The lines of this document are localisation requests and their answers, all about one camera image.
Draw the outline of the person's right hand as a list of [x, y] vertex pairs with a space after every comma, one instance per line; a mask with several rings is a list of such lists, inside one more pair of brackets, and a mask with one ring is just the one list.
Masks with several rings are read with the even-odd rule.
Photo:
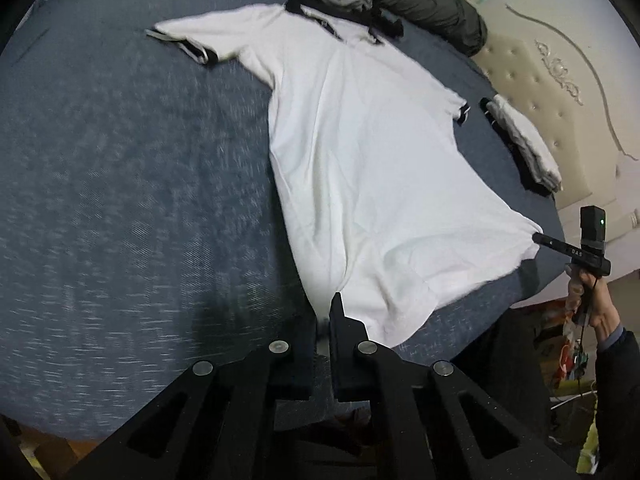
[[594, 330], [599, 346], [603, 346], [608, 337], [620, 326], [620, 314], [613, 304], [608, 283], [604, 278], [595, 278], [578, 266], [571, 264], [566, 270], [570, 281], [567, 285], [566, 308], [576, 313], [582, 300], [591, 292], [588, 311], [589, 324]]

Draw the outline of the person's right forearm sleeve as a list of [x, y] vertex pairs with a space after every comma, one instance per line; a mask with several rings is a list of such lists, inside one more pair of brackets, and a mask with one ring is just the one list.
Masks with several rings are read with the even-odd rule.
[[639, 345], [618, 326], [597, 352], [596, 479], [639, 478]]

